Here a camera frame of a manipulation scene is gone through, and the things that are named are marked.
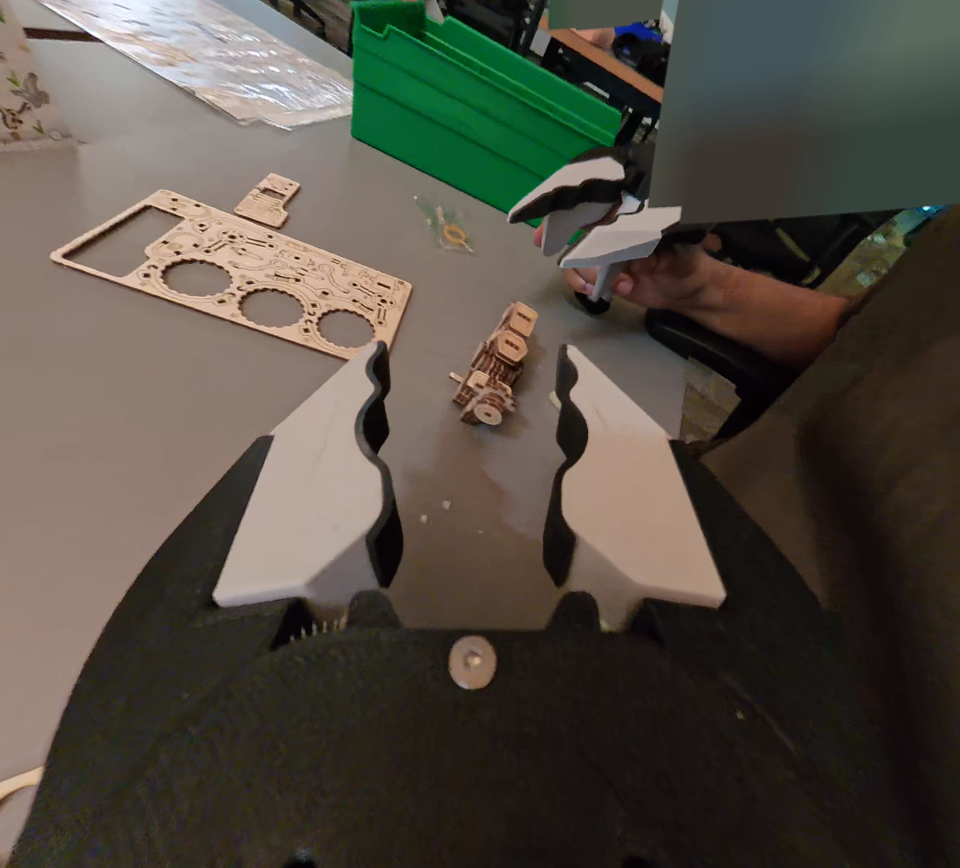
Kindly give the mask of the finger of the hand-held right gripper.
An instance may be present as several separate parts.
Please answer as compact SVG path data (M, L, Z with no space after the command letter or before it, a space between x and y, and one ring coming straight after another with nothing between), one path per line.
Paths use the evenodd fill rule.
M648 256L664 231L678 225L679 206L645 206L616 221L591 228L558 264L565 270L600 269Z
M621 155L577 158L517 202L508 213L508 222L527 223L583 205L609 211L622 201L626 181L627 170Z

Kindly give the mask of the black office chair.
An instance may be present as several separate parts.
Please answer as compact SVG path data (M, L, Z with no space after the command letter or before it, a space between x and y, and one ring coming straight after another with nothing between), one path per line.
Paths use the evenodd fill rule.
M726 441L753 425L800 376L798 370L762 357L684 315L648 309L644 316L648 335L678 356L698 362L729 381L738 405L717 432Z

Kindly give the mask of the grey desk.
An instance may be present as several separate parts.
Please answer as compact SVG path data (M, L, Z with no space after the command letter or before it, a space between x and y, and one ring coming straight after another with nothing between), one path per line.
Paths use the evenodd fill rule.
M158 189L231 210L299 182L286 233L410 282L390 353L390 468L404 554L390 596L418 629L537 629L557 591L541 541L560 463L557 351L577 346L677 436L686 363L628 307L593 319L553 261L485 204L356 142L347 119L237 125L95 42L30 42L78 139L2 155L2 778L41 766L103 625L143 565L336 359L66 269L50 253ZM461 212L438 249L414 196ZM450 372L514 301L537 311L516 410L463 424Z

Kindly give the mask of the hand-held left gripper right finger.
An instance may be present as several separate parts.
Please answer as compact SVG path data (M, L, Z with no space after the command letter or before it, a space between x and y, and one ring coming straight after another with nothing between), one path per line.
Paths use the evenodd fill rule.
M580 349L558 351L561 463L543 528L543 564L601 613L647 601L719 609L727 591L671 438Z

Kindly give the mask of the person's right forearm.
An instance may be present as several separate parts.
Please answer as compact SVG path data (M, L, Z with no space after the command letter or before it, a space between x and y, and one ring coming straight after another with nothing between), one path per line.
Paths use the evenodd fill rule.
M804 370L834 341L852 305L847 298L714 263L699 322L768 361Z

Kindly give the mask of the clear plastic bag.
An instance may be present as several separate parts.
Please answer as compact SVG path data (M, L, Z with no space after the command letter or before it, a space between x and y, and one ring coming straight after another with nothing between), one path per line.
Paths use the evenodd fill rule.
M426 230L429 232L435 246L444 251L474 255L474 246L472 238L466 229L466 222L458 210L448 205L439 203L434 197L423 194L414 196L414 203L421 213ZM461 226L468 237L465 247L454 247L448 245L441 236L441 229L444 224L455 224Z

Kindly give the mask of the folded paper instruction sheet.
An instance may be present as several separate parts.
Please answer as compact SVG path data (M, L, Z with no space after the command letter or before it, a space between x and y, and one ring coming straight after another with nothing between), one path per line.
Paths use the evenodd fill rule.
M1 0L1 154L73 142L9 0Z

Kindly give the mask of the wooden sheet with round holes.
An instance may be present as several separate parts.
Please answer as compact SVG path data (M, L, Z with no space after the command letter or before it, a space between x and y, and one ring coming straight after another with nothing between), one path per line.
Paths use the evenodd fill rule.
M174 219L174 226L147 245L135 268L123 275L82 265L74 255L145 211ZM159 190L50 253L59 266L100 278L141 294L258 331L330 357L350 360L359 346L325 336L326 316L351 314L366 322L370 340L391 347L413 291L400 278L340 255L283 236L182 193ZM222 289L208 295L176 291L166 279L175 267L206 264L225 275ZM251 320L244 303L273 292L292 298L298 314L286 325Z

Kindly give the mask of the green plastic bin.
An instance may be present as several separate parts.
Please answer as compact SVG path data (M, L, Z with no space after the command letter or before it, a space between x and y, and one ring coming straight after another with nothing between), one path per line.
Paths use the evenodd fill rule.
M614 108L421 1L352 4L351 135L502 211L611 146Z

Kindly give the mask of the person's right hand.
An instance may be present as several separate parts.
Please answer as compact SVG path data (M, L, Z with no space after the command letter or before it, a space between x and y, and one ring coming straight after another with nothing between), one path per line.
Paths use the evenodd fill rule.
M732 267L703 247L677 246L631 261L606 292L644 309L692 317L722 304Z

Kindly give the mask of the wooden engine model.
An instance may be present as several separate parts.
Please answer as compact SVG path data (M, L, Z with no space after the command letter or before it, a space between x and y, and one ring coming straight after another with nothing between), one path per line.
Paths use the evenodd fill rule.
M538 312L521 301L504 311L496 328L478 346L464 375L450 372L458 388L453 402L462 423L496 427L517 409L513 386L522 375Z

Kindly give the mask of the wooden sheet with gear cutouts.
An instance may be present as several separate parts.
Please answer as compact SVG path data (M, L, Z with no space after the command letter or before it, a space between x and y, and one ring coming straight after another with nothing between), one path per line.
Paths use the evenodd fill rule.
M1 805L19 792L37 787L42 780L43 774L44 766L38 766L9 778L2 779L0 785Z

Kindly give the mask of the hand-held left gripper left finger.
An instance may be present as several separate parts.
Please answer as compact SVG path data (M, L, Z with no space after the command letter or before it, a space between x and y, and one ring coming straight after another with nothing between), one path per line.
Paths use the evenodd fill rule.
M213 590L221 608L300 599L345 610L388 588L403 554L389 468L390 357L371 342L270 433Z

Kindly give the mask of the shiny plastic sheet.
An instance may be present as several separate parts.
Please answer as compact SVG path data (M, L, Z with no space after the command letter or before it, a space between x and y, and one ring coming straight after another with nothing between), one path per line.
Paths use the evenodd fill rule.
M354 86L213 0L36 0L242 125L347 118Z

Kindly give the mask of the small wooden parts sheet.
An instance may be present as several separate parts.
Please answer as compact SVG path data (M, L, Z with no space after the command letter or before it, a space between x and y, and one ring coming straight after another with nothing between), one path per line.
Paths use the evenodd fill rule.
M269 174L246 194L233 212L258 225L282 229L289 218L287 205L300 188L297 181Z

